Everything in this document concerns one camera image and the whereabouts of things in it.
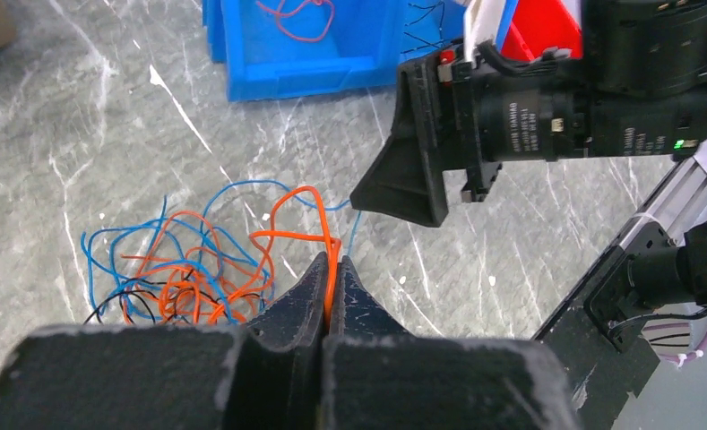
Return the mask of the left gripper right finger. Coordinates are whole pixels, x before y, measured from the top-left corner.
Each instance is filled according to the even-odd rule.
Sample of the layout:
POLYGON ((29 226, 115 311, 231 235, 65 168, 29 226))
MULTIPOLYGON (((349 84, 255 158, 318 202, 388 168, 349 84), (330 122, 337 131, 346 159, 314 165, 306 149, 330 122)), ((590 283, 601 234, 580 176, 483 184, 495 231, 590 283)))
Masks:
POLYGON ((556 355, 530 340, 420 338, 400 325, 356 332, 366 290, 349 257, 339 265, 322 346, 322 429, 576 429, 556 355))

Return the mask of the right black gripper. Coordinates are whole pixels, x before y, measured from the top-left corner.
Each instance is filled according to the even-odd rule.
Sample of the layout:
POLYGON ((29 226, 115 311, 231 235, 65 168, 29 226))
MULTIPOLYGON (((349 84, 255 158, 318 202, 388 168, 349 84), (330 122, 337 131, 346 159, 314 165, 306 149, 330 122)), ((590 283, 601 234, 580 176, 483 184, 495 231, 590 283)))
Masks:
POLYGON ((523 62, 489 42, 474 58, 450 46, 436 68, 423 59, 398 67, 390 135, 350 194, 354 209, 438 228, 446 171, 463 171, 465 200, 481 202, 505 162, 602 157, 592 114, 602 98, 584 59, 550 47, 523 62), (449 104, 439 135, 435 71, 449 104))

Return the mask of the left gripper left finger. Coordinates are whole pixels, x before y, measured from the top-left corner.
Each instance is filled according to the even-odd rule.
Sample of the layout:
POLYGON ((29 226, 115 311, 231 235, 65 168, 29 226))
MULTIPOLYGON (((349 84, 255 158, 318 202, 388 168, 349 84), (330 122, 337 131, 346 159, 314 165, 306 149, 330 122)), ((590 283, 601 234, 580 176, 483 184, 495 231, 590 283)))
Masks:
POLYGON ((39 328, 0 371, 0 429, 312 429, 328 279, 318 254, 243 325, 39 328))

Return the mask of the red plastic bin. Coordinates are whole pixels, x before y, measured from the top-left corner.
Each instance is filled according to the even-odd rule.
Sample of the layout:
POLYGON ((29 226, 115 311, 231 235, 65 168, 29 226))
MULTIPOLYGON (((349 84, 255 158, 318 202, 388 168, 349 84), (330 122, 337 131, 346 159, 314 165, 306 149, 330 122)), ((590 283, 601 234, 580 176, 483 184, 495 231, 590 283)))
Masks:
POLYGON ((519 61, 532 61, 551 47, 569 49, 582 58, 581 28, 563 1, 521 0, 517 2, 501 54, 519 61))

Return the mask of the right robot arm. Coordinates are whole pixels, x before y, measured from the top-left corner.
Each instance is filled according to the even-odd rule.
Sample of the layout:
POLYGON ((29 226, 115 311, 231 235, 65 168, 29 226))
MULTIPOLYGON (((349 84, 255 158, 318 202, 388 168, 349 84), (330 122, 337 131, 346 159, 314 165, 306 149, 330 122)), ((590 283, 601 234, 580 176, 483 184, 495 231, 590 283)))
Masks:
POLYGON ((437 228, 444 173, 482 202, 505 162, 693 156, 707 140, 707 1, 585 1, 581 57, 463 37, 398 67, 390 136, 352 206, 437 228))

